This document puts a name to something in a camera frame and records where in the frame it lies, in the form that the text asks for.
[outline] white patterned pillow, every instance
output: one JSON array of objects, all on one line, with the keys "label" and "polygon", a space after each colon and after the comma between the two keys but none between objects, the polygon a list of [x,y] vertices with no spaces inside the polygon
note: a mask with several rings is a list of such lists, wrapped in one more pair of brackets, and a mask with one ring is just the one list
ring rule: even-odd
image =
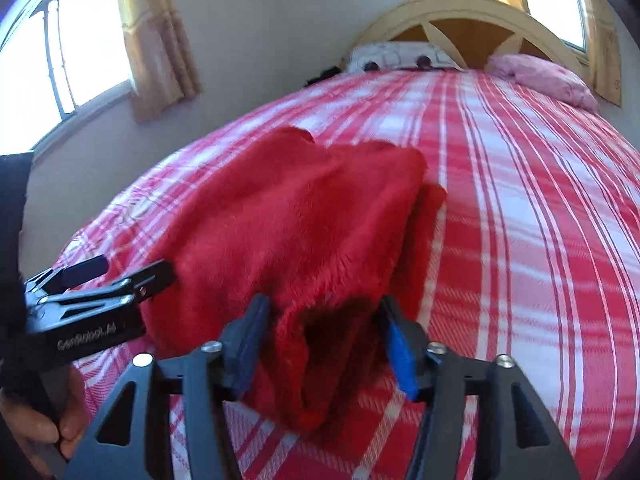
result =
[{"label": "white patterned pillow", "polygon": [[462,69],[439,46],[423,41],[387,41],[357,46],[351,53],[348,73],[376,70]]}]

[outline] metal screw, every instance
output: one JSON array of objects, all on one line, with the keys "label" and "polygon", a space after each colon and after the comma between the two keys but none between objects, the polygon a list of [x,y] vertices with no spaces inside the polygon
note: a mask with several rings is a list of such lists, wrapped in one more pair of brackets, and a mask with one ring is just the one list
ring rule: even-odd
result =
[{"label": "metal screw", "polygon": [[495,358],[495,363],[502,368],[513,368],[516,365],[516,361],[506,354],[498,355],[498,357]]},{"label": "metal screw", "polygon": [[200,350],[207,354],[215,354],[222,351],[222,343],[220,341],[207,341],[200,347]]},{"label": "metal screw", "polygon": [[138,354],[133,358],[133,365],[138,368],[144,368],[149,366],[154,361],[154,357],[151,354]]},{"label": "metal screw", "polygon": [[120,300],[120,304],[121,305],[126,305],[129,303],[133,303],[135,301],[136,297],[133,294],[127,294],[126,296],[123,296]]},{"label": "metal screw", "polygon": [[442,343],[438,343],[437,341],[431,341],[427,345],[427,352],[431,352],[432,354],[442,355],[447,353],[447,347]]}]

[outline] red plaid bedspread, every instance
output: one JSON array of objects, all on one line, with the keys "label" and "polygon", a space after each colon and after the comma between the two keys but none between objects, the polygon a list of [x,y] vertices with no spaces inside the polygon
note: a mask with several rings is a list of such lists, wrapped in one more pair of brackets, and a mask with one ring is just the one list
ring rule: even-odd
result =
[{"label": "red plaid bedspread", "polygon": [[[448,191],[438,214],[420,322],[461,354],[513,355],[551,411],[583,479],[604,476],[638,428],[640,158],[602,118],[481,72],[339,76],[238,119],[169,156],[79,231],[59,264],[105,254],[105,280],[135,270],[177,207],[265,132],[319,142],[387,139],[424,152]],[[95,411],[131,342],[78,363]],[[171,425],[188,477],[184,412]],[[469,404],[459,478],[474,439]],[[387,373],[350,406],[353,424],[301,439],[226,407],[245,478],[402,478],[422,415]]]}]

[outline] red towel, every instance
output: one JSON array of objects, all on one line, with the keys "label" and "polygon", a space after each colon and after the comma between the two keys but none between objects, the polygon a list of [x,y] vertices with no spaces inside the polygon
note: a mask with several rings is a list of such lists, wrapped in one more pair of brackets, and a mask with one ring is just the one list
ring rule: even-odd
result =
[{"label": "red towel", "polygon": [[177,274],[142,306],[159,355],[215,339],[263,292],[273,323],[245,401],[292,430],[317,428],[370,372],[381,295],[417,314],[444,199],[424,171],[420,152],[388,142],[326,148],[296,128],[254,142],[201,184],[149,254]]}]

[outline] cream headboard frame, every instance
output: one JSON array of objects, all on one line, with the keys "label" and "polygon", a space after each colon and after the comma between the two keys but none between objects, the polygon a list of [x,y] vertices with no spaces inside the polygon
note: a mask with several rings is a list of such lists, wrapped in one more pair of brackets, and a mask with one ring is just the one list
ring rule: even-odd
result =
[{"label": "cream headboard frame", "polygon": [[412,0],[386,13],[365,30],[353,47],[381,43],[409,28],[421,25],[428,40],[444,50],[462,68],[468,68],[453,42],[432,22],[463,18],[498,25],[511,31],[494,54],[514,54],[524,40],[529,41],[554,63],[584,79],[584,69],[571,50],[548,28],[527,13],[496,0]]}]

